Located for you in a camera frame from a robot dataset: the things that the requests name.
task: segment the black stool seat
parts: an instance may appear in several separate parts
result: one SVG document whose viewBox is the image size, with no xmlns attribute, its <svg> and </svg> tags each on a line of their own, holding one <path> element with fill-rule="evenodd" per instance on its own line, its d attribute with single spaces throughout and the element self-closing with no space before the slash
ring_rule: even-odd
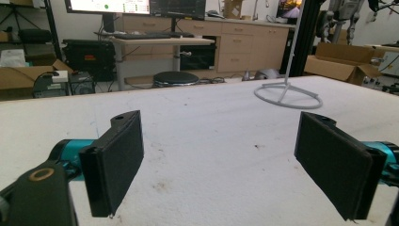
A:
<svg viewBox="0 0 399 226">
<path fill-rule="evenodd" d="M 153 76 L 153 84 L 157 87 L 191 86 L 199 80 L 194 74 L 185 72 L 163 72 Z"/>
</svg>

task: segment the white tabletop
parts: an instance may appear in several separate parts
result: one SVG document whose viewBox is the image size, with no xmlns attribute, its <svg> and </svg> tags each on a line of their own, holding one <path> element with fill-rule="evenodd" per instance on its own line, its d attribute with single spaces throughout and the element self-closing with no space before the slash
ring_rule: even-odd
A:
<svg viewBox="0 0 399 226">
<path fill-rule="evenodd" d="M 399 144 L 397 96 L 316 76 L 290 82 L 318 93 L 324 105 L 311 112 L 352 137 Z M 379 186 L 368 219 L 344 222 L 294 157 L 300 110 L 255 97 L 262 83 L 0 103 L 0 187 L 61 139 L 97 138 L 113 116 L 139 109 L 145 156 L 130 190 L 113 219 L 92 218 L 84 183 L 71 182 L 80 225 L 384 225 L 397 188 Z"/>
</svg>

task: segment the white wall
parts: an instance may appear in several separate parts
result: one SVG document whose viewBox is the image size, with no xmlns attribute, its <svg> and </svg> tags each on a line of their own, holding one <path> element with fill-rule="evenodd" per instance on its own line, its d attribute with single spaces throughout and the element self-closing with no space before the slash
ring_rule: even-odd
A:
<svg viewBox="0 0 399 226">
<path fill-rule="evenodd" d="M 221 0 L 207 0 L 206 10 L 219 9 L 218 1 Z M 268 0 L 269 8 L 266 7 L 265 0 L 259 0 L 257 12 L 259 20 L 266 21 L 266 15 L 276 16 L 277 6 L 279 0 Z M 329 0 L 327 0 L 322 9 L 327 9 Z M 64 39 L 81 39 L 81 40 L 96 40 L 97 36 L 93 33 L 98 31 L 101 25 L 100 15 L 90 14 L 76 14 L 67 13 L 65 9 L 64 0 L 51 0 L 54 17 L 56 20 L 56 28 L 59 40 Z M 244 0 L 242 15 L 252 15 L 255 5 L 255 0 Z M 366 17 L 370 12 L 367 0 L 361 9 L 360 19 L 357 23 L 355 32 L 355 45 L 363 44 L 382 44 L 387 42 L 394 42 L 399 40 L 399 15 L 396 13 L 390 14 L 389 9 L 383 9 L 378 12 L 377 20 L 374 23 L 366 23 Z M 24 10 L 24 14 L 31 18 L 40 27 L 46 28 L 46 17 L 44 13 L 38 13 L 37 10 Z M 5 9 L 0 8 L 0 20 L 5 15 Z M 13 24 L 10 18 L 5 23 L 0 24 L 0 29 L 5 29 L 8 24 Z"/>
</svg>

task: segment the cardboard box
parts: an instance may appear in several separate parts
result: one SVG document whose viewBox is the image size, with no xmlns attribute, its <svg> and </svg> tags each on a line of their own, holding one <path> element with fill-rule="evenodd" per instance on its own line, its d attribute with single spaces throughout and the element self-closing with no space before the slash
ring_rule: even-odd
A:
<svg viewBox="0 0 399 226">
<path fill-rule="evenodd" d="M 11 38 L 11 33 L 0 31 L 0 42 L 9 42 Z"/>
<path fill-rule="evenodd" d="M 229 19 L 241 19 L 243 0 L 225 0 L 223 16 Z"/>
<path fill-rule="evenodd" d="M 70 67 L 58 59 L 50 66 L 0 68 L 0 100 L 32 98 L 36 79 L 41 74 L 54 70 L 73 72 Z"/>
<path fill-rule="evenodd" d="M 314 56 L 308 56 L 305 73 L 322 75 L 361 85 L 365 76 L 382 74 L 370 64 L 375 50 L 367 47 L 320 42 Z"/>
</svg>

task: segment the computer monitor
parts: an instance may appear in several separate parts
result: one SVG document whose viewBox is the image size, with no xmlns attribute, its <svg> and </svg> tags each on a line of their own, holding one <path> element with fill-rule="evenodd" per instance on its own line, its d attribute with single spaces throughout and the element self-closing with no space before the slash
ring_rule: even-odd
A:
<svg viewBox="0 0 399 226">
<path fill-rule="evenodd" d="M 150 0 L 65 0 L 69 13 L 103 15 L 104 30 L 114 31 L 115 13 L 150 15 Z"/>
<path fill-rule="evenodd" d="M 296 24 L 302 0 L 279 0 L 277 18 L 288 19 L 288 24 Z"/>
<path fill-rule="evenodd" d="M 206 0 L 151 0 L 151 16 L 172 19 L 171 31 L 175 31 L 176 19 L 205 20 Z"/>
</svg>

